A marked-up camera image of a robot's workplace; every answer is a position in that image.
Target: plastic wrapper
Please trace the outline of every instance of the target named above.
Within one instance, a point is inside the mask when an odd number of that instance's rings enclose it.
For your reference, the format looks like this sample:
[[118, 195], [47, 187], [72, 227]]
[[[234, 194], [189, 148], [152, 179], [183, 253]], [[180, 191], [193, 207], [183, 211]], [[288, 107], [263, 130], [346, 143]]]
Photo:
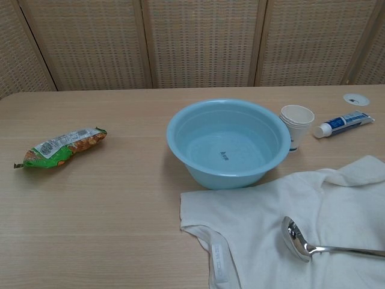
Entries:
[[96, 145], [106, 135], [107, 132], [103, 129], [85, 128], [55, 137], [30, 149], [25, 154], [23, 163], [14, 164], [14, 168], [60, 166], [77, 152]]

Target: metal ladle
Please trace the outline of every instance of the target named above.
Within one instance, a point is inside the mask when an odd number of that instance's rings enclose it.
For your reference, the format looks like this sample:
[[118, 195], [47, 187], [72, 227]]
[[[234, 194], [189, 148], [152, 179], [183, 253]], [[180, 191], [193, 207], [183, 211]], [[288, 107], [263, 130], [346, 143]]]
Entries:
[[289, 250], [305, 262], [309, 262], [313, 254], [322, 252], [353, 253], [366, 256], [385, 257], [385, 251], [311, 245], [305, 240], [300, 229], [288, 216], [283, 218], [281, 229], [283, 239]]

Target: light wood tabletop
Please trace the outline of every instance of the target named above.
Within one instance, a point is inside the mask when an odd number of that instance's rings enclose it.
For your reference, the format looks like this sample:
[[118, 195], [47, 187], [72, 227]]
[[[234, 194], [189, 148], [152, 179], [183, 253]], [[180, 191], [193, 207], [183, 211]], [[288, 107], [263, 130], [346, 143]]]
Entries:
[[[360, 93], [366, 107], [345, 102]], [[18, 93], [0, 101], [1, 288], [208, 288], [208, 255], [179, 229], [180, 193], [202, 190], [169, 151], [181, 108], [245, 99], [276, 114], [300, 104], [315, 124], [362, 110], [374, 124], [334, 137], [307, 135], [259, 183], [337, 169], [364, 155], [385, 160], [385, 85]], [[26, 151], [85, 127], [106, 139], [54, 169], [13, 169]]]

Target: paper cup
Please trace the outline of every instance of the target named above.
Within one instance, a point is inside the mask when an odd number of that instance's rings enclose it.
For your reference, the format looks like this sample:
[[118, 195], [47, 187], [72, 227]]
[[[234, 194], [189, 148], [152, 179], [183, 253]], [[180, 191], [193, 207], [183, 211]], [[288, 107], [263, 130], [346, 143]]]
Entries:
[[287, 105], [279, 117], [288, 127], [291, 136], [290, 152], [295, 152], [314, 121], [314, 113], [300, 105]]

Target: small white object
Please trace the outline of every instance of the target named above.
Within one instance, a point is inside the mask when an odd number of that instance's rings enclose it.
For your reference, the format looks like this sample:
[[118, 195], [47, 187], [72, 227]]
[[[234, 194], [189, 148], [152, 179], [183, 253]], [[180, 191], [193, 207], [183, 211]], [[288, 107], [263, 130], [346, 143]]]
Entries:
[[364, 107], [371, 103], [371, 101], [363, 95], [358, 93], [347, 93], [343, 96], [343, 99], [353, 105], [358, 105], [359, 107]]
[[316, 138], [328, 137], [331, 135], [331, 126], [327, 123], [322, 123], [314, 129], [314, 136]]
[[279, 117], [288, 127], [291, 137], [290, 152], [294, 152], [312, 126], [314, 113], [301, 105], [287, 105], [281, 109]]

